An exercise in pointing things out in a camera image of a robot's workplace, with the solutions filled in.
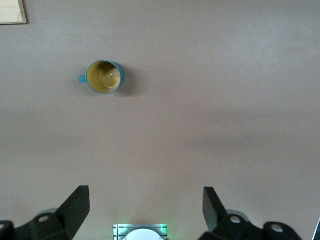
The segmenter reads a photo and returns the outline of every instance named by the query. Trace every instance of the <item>blue handle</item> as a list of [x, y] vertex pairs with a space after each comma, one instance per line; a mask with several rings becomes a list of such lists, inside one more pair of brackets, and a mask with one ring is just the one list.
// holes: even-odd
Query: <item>blue handle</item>
[[81, 76], [79, 76], [78, 79], [79, 79], [79, 83], [81, 83], [81, 84], [87, 83], [86, 75], [81, 75]]

